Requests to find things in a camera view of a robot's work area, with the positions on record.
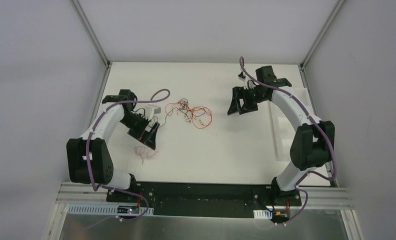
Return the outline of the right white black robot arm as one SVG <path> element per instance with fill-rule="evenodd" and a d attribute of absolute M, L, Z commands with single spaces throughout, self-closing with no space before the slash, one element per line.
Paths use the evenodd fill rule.
<path fill-rule="evenodd" d="M 252 77 L 240 63 L 238 78 L 242 86 L 232 89 L 227 114 L 246 114 L 258 110 L 258 104 L 270 101 L 292 125 L 295 135 L 290 147 L 290 163 L 273 178 L 266 200 L 272 205 L 286 205 L 299 199 L 297 187 L 316 168 L 334 160 L 335 126 L 323 121 L 299 100 L 286 78 L 277 78 L 270 65 L 256 69 Z"/>

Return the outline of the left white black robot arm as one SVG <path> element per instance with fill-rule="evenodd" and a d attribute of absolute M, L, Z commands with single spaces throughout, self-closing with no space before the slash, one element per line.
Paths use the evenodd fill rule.
<path fill-rule="evenodd" d="M 128 128 L 128 135 L 146 147 L 156 148 L 159 122 L 152 121 L 160 108 L 160 100 L 153 95 L 145 100 L 143 113 L 135 111 L 140 102 L 134 92 L 122 89 L 117 95 L 107 95 L 101 102 L 101 112 L 89 128 L 78 138 L 71 138 L 66 144 L 69 178 L 74 183 L 90 184 L 94 189 L 107 186 L 120 189 L 119 195 L 126 202 L 138 197 L 135 177 L 116 170 L 108 149 L 108 142 L 118 124 Z"/>

